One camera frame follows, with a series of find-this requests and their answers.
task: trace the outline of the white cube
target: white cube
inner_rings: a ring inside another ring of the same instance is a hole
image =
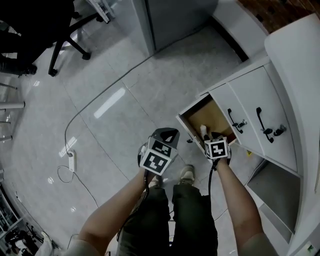
[[[178,155],[175,148],[149,137],[147,145],[141,149],[140,167],[157,175],[162,175]]]
[[[205,155],[209,159],[225,158],[228,156],[227,137],[206,140]]]

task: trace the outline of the curved white countertop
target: curved white countertop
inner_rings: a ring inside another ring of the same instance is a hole
[[[320,146],[320,20],[315,14],[304,17],[269,35],[264,45],[292,104],[299,133],[293,140],[300,140],[302,150],[296,156],[298,167],[303,168],[302,198],[290,255],[313,231],[310,227],[320,223],[320,184],[315,192]]]

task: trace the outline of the cabinet door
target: cabinet door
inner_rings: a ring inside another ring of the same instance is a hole
[[[296,172],[296,155],[286,114],[265,68],[257,68],[228,84],[252,123],[264,155]],[[279,135],[281,132],[276,130],[281,125],[286,131]],[[272,132],[264,134],[263,126]]]
[[[263,155],[261,145],[250,120],[230,86],[223,84],[211,90],[210,94],[232,127],[233,133],[236,135],[239,143],[253,152]],[[234,123],[240,124],[243,121],[246,124],[242,127],[237,128],[232,126]]]

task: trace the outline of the t-shirt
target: t-shirt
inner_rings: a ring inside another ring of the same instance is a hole
[[[264,233],[251,237],[241,248],[239,256],[278,256]],[[83,240],[76,240],[64,256],[100,256],[96,248]]]

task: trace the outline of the dark green pants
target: dark green pants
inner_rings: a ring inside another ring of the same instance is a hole
[[[190,185],[173,187],[175,232],[169,246],[168,198],[152,187],[139,211],[120,234],[117,256],[217,255],[218,238],[209,196]]]

